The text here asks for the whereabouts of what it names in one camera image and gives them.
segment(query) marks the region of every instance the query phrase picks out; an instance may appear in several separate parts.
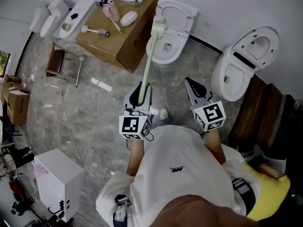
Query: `gray tile floor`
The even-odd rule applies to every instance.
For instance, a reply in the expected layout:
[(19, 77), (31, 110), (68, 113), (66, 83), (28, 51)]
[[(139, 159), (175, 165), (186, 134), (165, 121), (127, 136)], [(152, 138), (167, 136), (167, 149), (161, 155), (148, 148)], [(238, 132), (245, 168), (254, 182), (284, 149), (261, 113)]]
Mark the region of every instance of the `gray tile floor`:
[[(142, 79), (147, 57), (143, 57), (136, 72), (131, 74), (98, 60), (74, 43), (57, 43), (77, 54), (87, 55), (81, 70), (80, 84), (76, 88), (74, 81), (45, 76), (50, 39), (34, 35), (18, 71), (18, 76), (31, 94), (27, 124), (22, 126), (25, 137), (15, 137), (15, 140), (19, 147), (32, 145), (36, 154), (59, 148), (84, 167), (86, 173), (78, 213), (98, 227), (107, 226), (95, 210), (95, 201), (111, 172), (126, 170), (129, 151), (125, 139), (118, 133), (118, 117), (122, 112), (125, 94)], [(184, 78), (192, 76), (210, 83), (218, 57), (218, 53), (189, 39), (173, 69), (161, 71), (152, 67), (150, 82), (153, 89), (153, 108), (161, 109), (165, 106), (176, 124), (201, 132), (190, 112)], [(78, 60), (68, 61), (64, 72), (76, 76), (78, 66)], [(92, 77), (110, 85), (113, 90), (109, 93), (94, 85), (91, 83)], [(234, 103), (223, 102), (227, 119), (220, 128), (222, 142), (227, 142), (241, 103), (242, 100)], [(32, 164), (27, 164), (20, 171), (25, 174), (20, 178), (27, 186), (27, 191), (38, 199)], [(36, 203), (35, 209), (39, 214), (49, 216), (43, 204)], [(93, 226), (82, 216), (75, 215), (75, 226)]]

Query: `cardboard box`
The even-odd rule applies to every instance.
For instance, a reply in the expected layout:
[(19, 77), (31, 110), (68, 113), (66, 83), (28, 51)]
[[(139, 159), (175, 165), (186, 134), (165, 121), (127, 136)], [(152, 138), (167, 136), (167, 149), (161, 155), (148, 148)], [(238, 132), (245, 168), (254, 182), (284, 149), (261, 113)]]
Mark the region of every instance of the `cardboard box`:
[(122, 34), (118, 32), (113, 22), (104, 15), (102, 7), (97, 7), (85, 25), (89, 29), (105, 29), (109, 32), (109, 37), (103, 38), (93, 32), (80, 32), (75, 41), (100, 60), (134, 72), (151, 37), (153, 14), (156, 13), (157, 2), (158, 0), (143, 0), (142, 4), (136, 7), (133, 4), (115, 0), (120, 17), (129, 11), (138, 13), (138, 19), (128, 27), (122, 27), (117, 21), (123, 31)]
[(29, 90), (21, 84), (8, 82), (3, 84), (2, 94), (7, 102), (7, 114), (12, 124), (27, 122)]
[[(18, 77), (11, 76), (11, 75), (5, 75), (5, 76), (4, 76), (4, 79), (3, 79), (2, 85), (4, 85), (5, 83), (8, 83), (8, 82), (21, 83), (21, 79), (18, 78)], [(4, 87), (2, 86), (2, 91), (1, 91), (1, 102), (2, 102), (2, 105), (5, 105), (5, 104), (6, 104), (6, 101), (5, 101), (4, 96), (3, 96), (3, 89), (4, 89)]]

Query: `toilet bowl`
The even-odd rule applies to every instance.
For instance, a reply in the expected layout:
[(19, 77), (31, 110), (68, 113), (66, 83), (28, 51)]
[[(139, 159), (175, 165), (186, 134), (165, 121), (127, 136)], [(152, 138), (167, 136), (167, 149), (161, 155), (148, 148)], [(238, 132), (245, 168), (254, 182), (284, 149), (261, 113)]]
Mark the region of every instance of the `toilet bowl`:
[[(64, 21), (64, 23), (70, 26), (69, 29), (66, 31), (60, 28), (60, 38), (66, 41), (73, 42), (77, 37), (78, 33), (80, 32), (81, 26), (85, 25), (86, 21), (89, 18), (89, 15), (96, 7), (97, 5), (94, 0), (78, 1)], [(78, 14), (78, 16), (72, 19), (71, 16), (73, 14)]]
[[(166, 28), (157, 41), (152, 61), (161, 69), (169, 69), (180, 56), (195, 22), (198, 9), (174, 0), (159, 0), (156, 15), (164, 16)], [(146, 53), (151, 51), (152, 38), (146, 45)]]
[(220, 56), (211, 77), (211, 87), (223, 99), (240, 99), (255, 71), (268, 66), (277, 56), (279, 35), (270, 27), (259, 27), (229, 46)]
[(40, 6), (35, 8), (34, 10), (34, 18), (29, 27), (29, 30), (34, 33), (40, 33), (43, 27), (43, 24), (47, 20), (48, 16), (50, 16), (50, 11), (46, 6)]
[(48, 9), (50, 10), (51, 15), (43, 24), (40, 36), (42, 38), (51, 36), (59, 38), (60, 27), (67, 15), (69, 7), (65, 4), (65, 2), (55, 0), (48, 6)]

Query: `white t-shirt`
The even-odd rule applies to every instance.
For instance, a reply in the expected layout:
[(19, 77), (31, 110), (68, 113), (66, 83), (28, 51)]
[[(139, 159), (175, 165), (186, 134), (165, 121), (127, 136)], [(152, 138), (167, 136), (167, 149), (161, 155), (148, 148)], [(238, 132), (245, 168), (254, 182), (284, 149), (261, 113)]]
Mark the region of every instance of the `white t-shirt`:
[(171, 200), (183, 195), (198, 195), (222, 207), (241, 213), (235, 201), (232, 179), (242, 177), (254, 185), (257, 179), (243, 164), (241, 155), (224, 147), (229, 159), (221, 165), (204, 145), (201, 136), (188, 128), (175, 125), (151, 131), (153, 141), (145, 141), (145, 154), (135, 177), (116, 172), (97, 198), (97, 211), (113, 227), (115, 197), (125, 194), (132, 203), (135, 227), (148, 227)]

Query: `wooden chair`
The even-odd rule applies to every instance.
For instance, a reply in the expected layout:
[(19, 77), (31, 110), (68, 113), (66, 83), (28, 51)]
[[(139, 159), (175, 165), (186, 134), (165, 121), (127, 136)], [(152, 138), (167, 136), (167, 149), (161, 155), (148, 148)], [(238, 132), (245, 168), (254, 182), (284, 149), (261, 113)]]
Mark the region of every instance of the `wooden chair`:
[[(77, 78), (73, 78), (70, 76), (66, 76), (63, 75), (62, 73), (62, 68), (64, 65), (64, 61), (67, 60), (69, 61), (70, 59), (66, 58), (67, 54), (72, 54), (76, 57), (79, 58), (80, 60), (80, 66), (79, 66), (79, 70), (78, 70), (78, 76)], [(76, 80), (76, 87), (78, 86), (78, 82), (79, 82), (79, 76), (80, 76), (80, 71), (81, 71), (81, 66), (82, 66), (82, 62), (85, 60), (86, 56), (85, 55), (76, 55), (60, 46), (58, 46), (57, 44), (55, 44), (52, 41), (51, 44), (51, 53), (49, 55), (49, 59), (48, 59), (48, 63), (47, 66), (45, 68), (45, 75), (47, 77), (59, 77), (62, 79), (72, 79), (72, 80)]]

